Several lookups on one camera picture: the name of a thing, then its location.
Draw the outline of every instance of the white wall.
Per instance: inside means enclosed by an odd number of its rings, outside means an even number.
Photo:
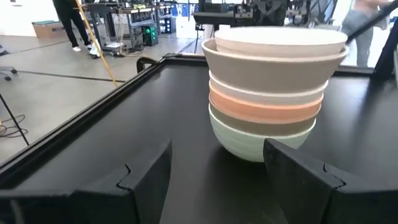
[[[35,37],[32,22],[58,21],[52,0],[0,0],[0,35]]]

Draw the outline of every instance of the person's leg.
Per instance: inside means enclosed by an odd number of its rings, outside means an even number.
[[[355,39],[357,58],[356,64],[359,67],[368,67],[368,59],[370,54],[370,48],[373,39],[373,27],[365,31],[362,35]]]
[[[63,28],[65,29],[65,32],[67,33],[67,36],[69,38],[70,43],[72,44],[72,47],[78,47],[79,44],[76,40],[75,34],[73,33],[72,29],[72,22],[70,20],[70,17],[66,12],[58,12],[58,17],[63,24]]]
[[[70,13],[70,15],[71,15],[70,17],[71,17],[73,23],[76,25],[77,29],[79,30],[80,36],[83,39],[85,46],[90,45],[91,42],[88,40],[86,28],[83,23],[83,20],[80,17],[80,13],[77,10],[73,10]]]
[[[347,35],[351,35],[368,20],[369,17],[365,12],[350,11],[344,18],[341,31]],[[368,66],[369,49],[372,43],[372,38],[373,28],[370,28],[355,39],[357,51],[356,64],[359,67]]]

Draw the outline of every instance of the light green bowl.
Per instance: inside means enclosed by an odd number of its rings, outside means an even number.
[[[278,140],[287,146],[298,149],[308,138],[317,122],[315,120],[309,129],[297,134],[288,136],[263,136],[229,127],[214,116],[210,106],[209,114],[214,134],[224,148],[235,156],[251,162],[264,162],[262,148],[266,138]]]

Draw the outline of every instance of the beige bowl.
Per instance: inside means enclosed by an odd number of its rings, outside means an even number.
[[[298,93],[323,85],[347,56],[309,58],[250,57],[218,52],[214,39],[202,43],[212,74],[221,82],[243,90]]]
[[[334,55],[347,38],[334,30],[294,27],[235,27],[215,32],[219,52],[260,57]]]

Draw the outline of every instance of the cardboard box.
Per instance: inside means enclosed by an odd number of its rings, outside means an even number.
[[[67,33],[64,31],[63,25],[61,22],[55,21],[40,21],[33,22],[33,28],[36,32],[37,38],[54,38],[54,37],[62,37]]]

